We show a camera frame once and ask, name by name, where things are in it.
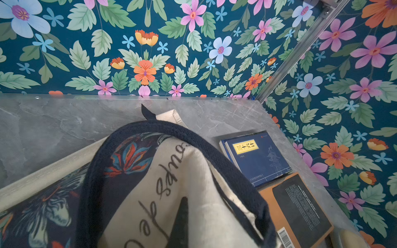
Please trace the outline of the brown cover book barcode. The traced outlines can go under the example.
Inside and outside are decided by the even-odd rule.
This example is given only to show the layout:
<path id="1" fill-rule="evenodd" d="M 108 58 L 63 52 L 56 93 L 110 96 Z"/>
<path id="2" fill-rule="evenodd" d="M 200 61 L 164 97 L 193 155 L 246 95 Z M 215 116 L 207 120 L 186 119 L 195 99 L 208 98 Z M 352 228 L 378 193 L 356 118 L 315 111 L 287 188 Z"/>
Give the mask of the brown cover book barcode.
<path id="1" fill-rule="evenodd" d="M 278 248 L 317 248 L 334 230 L 298 173 L 259 191 L 268 203 Z"/>

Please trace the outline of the cream canvas tote bag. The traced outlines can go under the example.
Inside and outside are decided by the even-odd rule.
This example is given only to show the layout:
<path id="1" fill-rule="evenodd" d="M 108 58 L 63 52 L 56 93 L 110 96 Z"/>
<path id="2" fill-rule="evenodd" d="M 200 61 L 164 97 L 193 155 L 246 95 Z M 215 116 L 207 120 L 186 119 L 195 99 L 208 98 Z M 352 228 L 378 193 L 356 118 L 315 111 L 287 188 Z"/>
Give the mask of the cream canvas tote bag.
<path id="1" fill-rule="evenodd" d="M 3 248 L 278 248 L 267 202 L 175 111 L 1 190 Z"/>

